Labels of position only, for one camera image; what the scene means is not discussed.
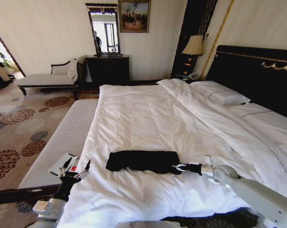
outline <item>table lamp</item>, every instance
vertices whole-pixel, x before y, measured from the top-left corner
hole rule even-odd
[[[186,55],[202,55],[202,36],[191,36],[182,53]]]
[[[203,36],[201,35],[191,36],[187,46],[182,51],[182,54],[192,55],[192,56],[202,55],[203,54],[202,39],[203,39]],[[194,58],[193,57],[187,58],[187,62],[184,63],[184,67],[185,67],[185,69],[183,70],[184,75],[187,75],[188,72],[192,72],[194,69]]]

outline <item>potted plant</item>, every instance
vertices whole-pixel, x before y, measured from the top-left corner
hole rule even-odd
[[[12,69],[14,68],[9,64],[9,61],[5,59],[5,55],[2,52],[0,52],[0,57],[3,59],[3,61],[0,62],[0,67],[2,67],[8,75],[12,75]]]

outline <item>folded black cloth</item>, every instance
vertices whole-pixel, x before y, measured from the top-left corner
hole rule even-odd
[[[151,170],[160,174],[181,174],[181,171],[172,167],[179,163],[178,154],[174,151],[119,151],[110,153],[106,168],[119,171],[129,167],[132,170]]]

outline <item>black headboard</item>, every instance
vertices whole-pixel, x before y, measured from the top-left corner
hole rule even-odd
[[[205,80],[287,117],[287,50],[220,45]]]

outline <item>telephone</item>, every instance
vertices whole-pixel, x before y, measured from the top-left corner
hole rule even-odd
[[[193,72],[192,74],[188,75],[188,78],[193,80],[193,81],[199,81],[200,79],[200,75],[198,75],[196,72]]]

